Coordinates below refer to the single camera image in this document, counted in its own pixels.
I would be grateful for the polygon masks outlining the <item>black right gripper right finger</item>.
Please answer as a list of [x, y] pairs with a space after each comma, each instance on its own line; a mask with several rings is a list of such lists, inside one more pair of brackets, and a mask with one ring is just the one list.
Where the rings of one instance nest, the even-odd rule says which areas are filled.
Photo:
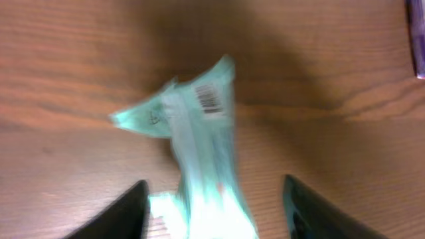
[[291, 239], [387, 239], [293, 175], [285, 176], [282, 196]]

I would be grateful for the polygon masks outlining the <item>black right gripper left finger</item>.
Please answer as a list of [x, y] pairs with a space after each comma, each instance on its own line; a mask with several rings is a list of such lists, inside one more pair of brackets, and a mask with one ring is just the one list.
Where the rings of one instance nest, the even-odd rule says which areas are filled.
[[66, 239], [145, 239], [150, 203], [147, 181], [139, 180]]

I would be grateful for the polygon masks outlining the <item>mint green snack wrapper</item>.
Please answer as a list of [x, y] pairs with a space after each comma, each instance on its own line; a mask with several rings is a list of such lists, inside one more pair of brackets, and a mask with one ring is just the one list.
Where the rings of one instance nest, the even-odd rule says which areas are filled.
[[256, 238], [234, 154], [235, 65], [223, 56], [195, 79], [172, 80], [145, 102], [112, 114], [127, 131], [171, 141], [181, 172], [175, 193], [151, 195], [151, 214], [172, 238]]

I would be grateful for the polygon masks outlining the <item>purple sanitary pad pack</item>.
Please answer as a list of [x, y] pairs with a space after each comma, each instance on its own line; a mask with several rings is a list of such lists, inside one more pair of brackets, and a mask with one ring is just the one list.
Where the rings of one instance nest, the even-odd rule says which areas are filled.
[[424, 0], [406, 0], [415, 75], [424, 79]]

